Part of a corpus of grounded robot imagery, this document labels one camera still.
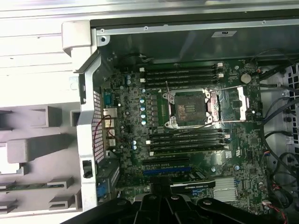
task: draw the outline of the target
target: red wire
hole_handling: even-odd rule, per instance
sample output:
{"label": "red wire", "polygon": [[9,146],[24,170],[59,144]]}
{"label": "red wire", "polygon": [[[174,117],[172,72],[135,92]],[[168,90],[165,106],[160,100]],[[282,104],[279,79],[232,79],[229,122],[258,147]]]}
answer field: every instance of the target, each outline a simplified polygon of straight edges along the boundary
{"label": "red wire", "polygon": [[93,135],[93,148],[94,148],[94,149],[95,149],[95,137],[96,137],[96,135],[97,135],[97,130],[98,130],[100,124],[102,123],[103,119],[105,119],[105,118],[107,118],[107,117],[110,118],[110,123],[109,123],[109,130],[108,130],[108,133],[109,133],[112,137],[115,137],[115,138],[116,138],[116,136],[113,135],[113,134],[110,132],[111,123],[112,123],[112,121],[111,121],[111,115],[106,115],[106,116],[104,116],[104,117],[101,118],[101,120],[98,122],[97,126],[95,127],[94,135]]}
{"label": "red wire", "polygon": [[273,206],[273,205],[270,205],[270,204],[268,204],[267,205],[269,208],[272,208],[272,209],[274,209],[276,212],[279,212],[279,213],[281,213],[281,215],[282,215],[282,217],[284,218],[284,224],[287,224],[287,221],[286,221],[286,216],[285,216],[285,213],[284,212],[282,212],[281,210],[279,210],[278,208],[276,208],[275,206]]}

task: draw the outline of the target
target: ventilation grille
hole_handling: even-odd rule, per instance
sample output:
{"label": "ventilation grille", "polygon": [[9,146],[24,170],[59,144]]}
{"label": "ventilation grille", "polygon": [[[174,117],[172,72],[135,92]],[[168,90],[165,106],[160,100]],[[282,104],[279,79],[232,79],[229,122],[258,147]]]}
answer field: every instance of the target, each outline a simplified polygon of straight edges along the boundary
{"label": "ventilation grille", "polygon": [[[289,68],[289,73],[288,73],[288,84],[289,87],[294,88],[294,89],[299,89],[299,72],[298,72],[298,65],[297,66],[292,66]],[[290,98],[291,101],[294,99],[299,98],[299,94],[290,92]],[[296,113],[296,108],[295,105],[291,106],[291,110],[293,114],[298,114]],[[292,116],[292,132],[294,136],[294,143],[299,144],[298,140],[298,126],[297,126],[297,117]]]}
{"label": "ventilation grille", "polygon": [[236,201],[238,192],[235,187],[235,179],[220,178],[216,179],[216,186],[214,187],[214,198],[221,202]]}
{"label": "ventilation grille", "polygon": [[93,143],[94,157],[97,162],[100,162],[104,158],[104,144],[103,144],[102,125],[98,126],[97,132],[95,134],[96,127],[102,118],[100,94],[97,93],[96,91],[93,91],[93,100],[94,100],[94,114],[93,114],[92,130],[93,130],[93,139],[94,139],[94,143]]}

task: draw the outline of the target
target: label sticker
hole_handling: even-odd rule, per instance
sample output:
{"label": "label sticker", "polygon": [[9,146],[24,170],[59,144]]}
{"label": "label sticker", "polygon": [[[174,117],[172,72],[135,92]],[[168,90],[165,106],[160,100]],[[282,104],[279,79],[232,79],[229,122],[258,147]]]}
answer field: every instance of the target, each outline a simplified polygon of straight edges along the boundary
{"label": "label sticker", "polygon": [[217,31],[212,37],[230,37],[233,36],[237,31]]}

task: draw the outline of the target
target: black ram slot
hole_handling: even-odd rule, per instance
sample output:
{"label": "black ram slot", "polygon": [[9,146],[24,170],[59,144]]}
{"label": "black ram slot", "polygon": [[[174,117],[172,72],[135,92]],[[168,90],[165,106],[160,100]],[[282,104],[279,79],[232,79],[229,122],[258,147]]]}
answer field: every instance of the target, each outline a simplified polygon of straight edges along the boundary
{"label": "black ram slot", "polygon": [[158,143],[158,142],[163,142],[163,141],[178,141],[178,140],[201,140],[201,139],[207,139],[207,138],[223,138],[224,135],[221,133],[213,133],[213,134],[205,134],[205,135],[192,135],[192,136],[164,136],[160,138],[151,138],[151,144],[153,143]]}
{"label": "black ram slot", "polygon": [[151,147],[151,151],[165,151],[165,150],[186,150],[190,148],[203,148],[203,147],[212,147],[212,146],[221,146],[217,141],[207,142],[207,143],[196,143],[196,144],[178,144],[178,145],[167,145],[167,146],[158,146]]}
{"label": "black ram slot", "polygon": [[185,144],[195,144],[195,143],[206,143],[206,142],[223,142],[223,138],[205,138],[205,139],[182,139],[177,141],[166,140],[161,142],[153,142],[150,144],[151,147],[158,147],[158,146],[180,146]]}
{"label": "black ram slot", "polygon": [[[215,80],[201,80],[201,81],[197,81],[197,82],[192,82],[192,81],[189,81],[189,82],[180,82],[180,81],[177,81],[175,83],[168,83],[168,87],[186,87],[186,86],[207,86],[207,85],[216,85],[218,83],[218,79]],[[164,83],[159,83],[159,84],[156,84],[156,83],[152,83],[152,84],[147,84],[145,83],[145,87],[147,89],[150,89],[150,88],[166,88],[166,85],[165,85],[165,82]]]}
{"label": "black ram slot", "polygon": [[151,150],[154,156],[159,155],[171,155],[171,154],[187,154],[187,153],[200,153],[206,151],[219,151],[225,150],[223,146],[205,146],[205,147],[197,147],[197,148],[181,148],[181,149],[166,149],[166,150]]}
{"label": "black ram slot", "polygon": [[215,77],[215,76],[205,76],[205,77],[200,77],[200,78],[184,76],[184,77],[167,77],[167,78],[147,79],[146,83],[147,84],[151,84],[151,83],[158,84],[158,83],[165,83],[166,81],[170,82],[170,83],[174,83],[174,82],[177,82],[178,80],[180,82],[193,82],[193,81],[201,80],[202,78],[204,78],[205,80],[206,79],[211,79],[211,80],[217,79],[217,77]]}
{"label": "black ram slot", "polygon": [[197,73],[178,73],[175,76],[172,76],[167,73],[163,73],[163,74],[159,74],[159,75],[145,76],[146,80],[162,79],[162,78],[176,78],[176,77],[205,78],[205,77],[217,77],[217,75],[214,72],[197,72]]}
{"label": "black ram slot", "polygon": [[173,162],[185,162],[189,161],[189,156],[181,156],[181,157],[171,157],[171,158],[158,158],[152,160],[142,160],[142,165],[151,165],[151,164],[159,164],[159,163],[173,163]]}
{"label": "black ram slot", "polygon": [[159,134],[151,134],[149,137],[153,138],[153,137],[163,137],[163,136],[175,136],[175,134],[178,134],[177,136],[187,136],[187,135],[193,135],[193,134],[210,134],[210,133],[223,133],[225,130],[223,129],[208,129],[208,130],[198,130],[196,128],[194,128],[192,130],[192,132],[189,132],[190,130],[185,131],[184,132],[170,132],[170,133],[159,133]]}
{"label": "black ram slot", "polygon": [[177,73],[177,72],[197,72],[197,71],[210,71],[210,70],[216,70],[217,66],[212,65],[212,66],[200,66],[200,67],[188,67],[188,68],[176,68],[176,69],[152,69],[146,70],[146,73],[151,75],[151,74],[157,74],[157,73]]}

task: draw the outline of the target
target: mesh panel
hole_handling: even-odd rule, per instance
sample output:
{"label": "mesh panel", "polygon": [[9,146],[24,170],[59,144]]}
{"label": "mesh panel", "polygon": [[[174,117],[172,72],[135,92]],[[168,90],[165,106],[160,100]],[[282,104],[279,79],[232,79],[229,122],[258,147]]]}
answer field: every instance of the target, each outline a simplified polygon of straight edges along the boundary
{"label": "mesh panel", "polygon": [[94,139],[94,157],[97,162],[100,162],[104,158],[104,144],[103,144],[103,130],[102,125],[99,125],[97,128],[97,132],[94,138],[94,133],[96,126],[100,122],[101,116],[101,103],[100,103],[100,94],[96,91],[93,91],[93,99],[94,99],[94,114],[93,114],[93,139]]}
{"label": "mesh panel", "polygon": [[[294,88],[294,89],[299,89],[299,77],[298,77],[298,73],[296,70],[296,67],[292,67],[292,72],[288,73],[288,84],[289,87]],[[297,99],[299,98],[299,95],[297,93],[294,92],[290,92],[290,98],[291,100]],[[293,113],[296,113],[296,109],[295,106],[291,106],[291,110]],[[295,144],[299,144],[299,140],[298,140],[298,129],[297,129],[297,118],[293,117],[292,118],[292,130],[293,130],[293,136],[294,136],[294,143]]]}

